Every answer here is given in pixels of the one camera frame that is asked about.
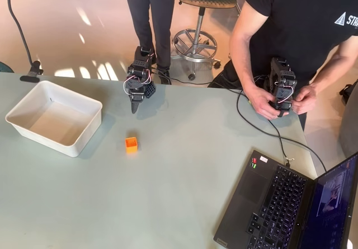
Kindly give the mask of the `operator's right hand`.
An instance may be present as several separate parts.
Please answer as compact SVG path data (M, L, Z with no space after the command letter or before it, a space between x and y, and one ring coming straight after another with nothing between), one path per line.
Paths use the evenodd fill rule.
M256 113L269 120L276 119L280 115L280 111L274 109L269 104L270 101L275 99L269 92L257 87L253 83L245 85L244 92Z

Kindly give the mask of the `operator's left hand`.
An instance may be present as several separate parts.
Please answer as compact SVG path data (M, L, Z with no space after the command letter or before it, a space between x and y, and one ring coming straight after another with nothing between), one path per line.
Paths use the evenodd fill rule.
M292 110L298 114L305 114L314 109L317 100L317 90L312 85L304 86L292 101Z

